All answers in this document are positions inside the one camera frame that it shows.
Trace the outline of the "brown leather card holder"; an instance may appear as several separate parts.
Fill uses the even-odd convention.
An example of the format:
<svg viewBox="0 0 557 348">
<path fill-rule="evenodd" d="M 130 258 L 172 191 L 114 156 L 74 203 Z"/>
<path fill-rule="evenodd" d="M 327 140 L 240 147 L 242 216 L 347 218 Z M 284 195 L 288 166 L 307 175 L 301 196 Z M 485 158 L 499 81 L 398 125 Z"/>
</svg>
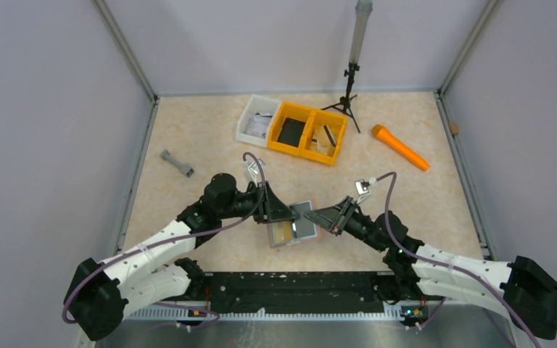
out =
<svg viewBox="0 0 557 348">
<path fill-rule="evenodd" d="M 268 225 L 270 248 L 312 241 L 321 237 L 320 228 L 304 216 L 306 212 L 315 209 L 314 200 L 293 203 L 289 207 L 297 213 L 297 218 Z"/>
</svg>

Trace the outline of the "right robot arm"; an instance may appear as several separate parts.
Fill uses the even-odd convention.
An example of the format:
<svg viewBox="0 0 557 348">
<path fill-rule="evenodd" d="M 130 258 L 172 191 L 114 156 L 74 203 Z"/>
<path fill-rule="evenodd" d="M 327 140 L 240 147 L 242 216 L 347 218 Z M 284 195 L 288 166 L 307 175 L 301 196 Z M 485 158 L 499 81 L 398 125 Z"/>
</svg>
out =
<svg viewBox="0 0 557 348">
<path fill-rule="evenodd" d="M 385 253 L 383 261 L 404 292 L 484 308 L 528 328 L 539 339 L 557 336 L 557 281 L 528 257 L 501 262 L 443 251 L 409 236 L 393 211 L 372 219 L 350 196 L 304 216 L 329 233 L 348 233 Z"/>
</svg>

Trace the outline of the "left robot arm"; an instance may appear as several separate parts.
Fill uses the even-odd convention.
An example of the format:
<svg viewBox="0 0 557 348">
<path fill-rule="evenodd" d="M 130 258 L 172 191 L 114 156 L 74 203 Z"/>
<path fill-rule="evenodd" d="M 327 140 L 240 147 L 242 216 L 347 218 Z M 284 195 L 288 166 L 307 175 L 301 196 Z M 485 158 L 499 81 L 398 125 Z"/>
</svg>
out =
<svg viewBox="0 0 557 348">
<path fill-rule="evenodd" d="M 82 261 L 67 290 L 62 319 L 78 325 L 90 340 L 101 340 L 136 311 L 181 296 L 201 281 L 199 266 L 182 254 L 248 218 L 271 224 L 297 216 L 267 181 L 239 191 L 232 175 L 214 175 L 199 200 L 156 234 L 113 257 Z"/>
</svg>

